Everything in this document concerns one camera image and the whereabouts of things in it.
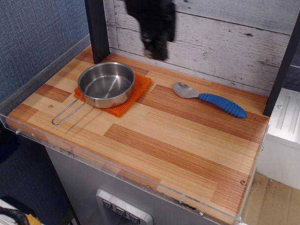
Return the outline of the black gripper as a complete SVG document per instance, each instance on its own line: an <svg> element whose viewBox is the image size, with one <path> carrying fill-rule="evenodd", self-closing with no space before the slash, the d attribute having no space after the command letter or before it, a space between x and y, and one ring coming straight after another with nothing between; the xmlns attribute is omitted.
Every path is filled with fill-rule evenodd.
<svg viewBox="0 0 300 225"><path fill-rule="evenodd" d="M152 59L168 57L167 42L175 36L176 10L171 0L127 0L127 13L140 24L142 42L152 53Z"/></svg>

